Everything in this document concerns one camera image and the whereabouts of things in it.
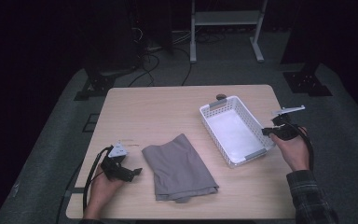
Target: gray fabric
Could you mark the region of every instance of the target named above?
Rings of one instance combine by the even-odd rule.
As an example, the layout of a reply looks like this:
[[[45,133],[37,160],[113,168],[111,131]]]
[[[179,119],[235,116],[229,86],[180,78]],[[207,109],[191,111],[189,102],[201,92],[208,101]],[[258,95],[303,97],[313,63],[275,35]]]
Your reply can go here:
[[[193,196],[217,193],[219,186],[184,134],[142,152],[154,172],[157,201],[186,203]]]

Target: person's left hand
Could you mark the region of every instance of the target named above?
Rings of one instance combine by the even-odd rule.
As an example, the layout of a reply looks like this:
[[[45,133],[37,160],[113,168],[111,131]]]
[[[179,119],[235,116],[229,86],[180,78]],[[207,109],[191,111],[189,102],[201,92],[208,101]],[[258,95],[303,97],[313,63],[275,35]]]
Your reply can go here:
[[[103,207],[107,205],[115,195],[116,191],[124,184],[123,180],[109,180],[105,174],[101,164],[98,165],[91,182],[91,191],[89,203],[84,211],[84,219],[100,219]]]

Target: dark background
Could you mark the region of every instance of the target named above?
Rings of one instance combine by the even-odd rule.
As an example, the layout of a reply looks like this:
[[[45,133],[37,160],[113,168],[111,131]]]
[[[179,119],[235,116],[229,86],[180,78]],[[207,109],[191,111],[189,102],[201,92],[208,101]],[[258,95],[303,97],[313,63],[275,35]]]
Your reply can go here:
[[[0,206],[85,58],[137,65],[120,60],[136,56],[117,47],[122,41],[132,43],[131,32],[123,27],[140,27],[166,46],[170,29],[189,29],[190,1],[158,1],[158,6],[151,0],[140,2],[0,0]],[[263,30],[293,28],[282,63],[302,63],[316,53],[358,103],[358,1],[326,2],[269,1]],[[260,4],[198,0],[197,8],[254,9]]]

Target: wooden tabletop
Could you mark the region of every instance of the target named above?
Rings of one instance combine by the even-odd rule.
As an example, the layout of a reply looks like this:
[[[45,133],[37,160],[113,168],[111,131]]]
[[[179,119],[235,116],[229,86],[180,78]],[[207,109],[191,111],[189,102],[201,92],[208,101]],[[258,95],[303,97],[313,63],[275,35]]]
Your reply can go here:
[[[126,183],[103,211],[114,219],[259,219],[294,218],[286,182],[290,173],[278,148],[230,169],[201,122],[200,107],[216,95],[238,96],[264,126],[270,127],[280,105],[268,85],[189,86],[112,89],[91,138],[76,181],[84,188],[96,155],[118,141],[129,151],[122,166],[144,168]],[[219,185],[218,193],[197,196],[188,203],[157,202],[153,172],[142,149],[163,145],[184,133]],[[66,215],[82,218],[82,194],[73,193]]]

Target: white metal stand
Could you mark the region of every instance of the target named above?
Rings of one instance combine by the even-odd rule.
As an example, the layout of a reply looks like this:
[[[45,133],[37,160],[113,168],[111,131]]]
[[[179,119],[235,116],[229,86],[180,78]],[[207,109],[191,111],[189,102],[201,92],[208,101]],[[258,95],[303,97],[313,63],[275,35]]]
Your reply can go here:
[[[190,62],[197,62],[196,53],[196,26],[200,25],[244,25],[255,24],[255,36],[250,37],[252,48],[257,61],[264,62],[264,57],[258,47],[257,40],[260,36],[261,25],[264,20],[268,0],[263,0],[261,10],[252,11],[206,11],[196,12],[195,0],[191,6],[191,41],[190,41]]]

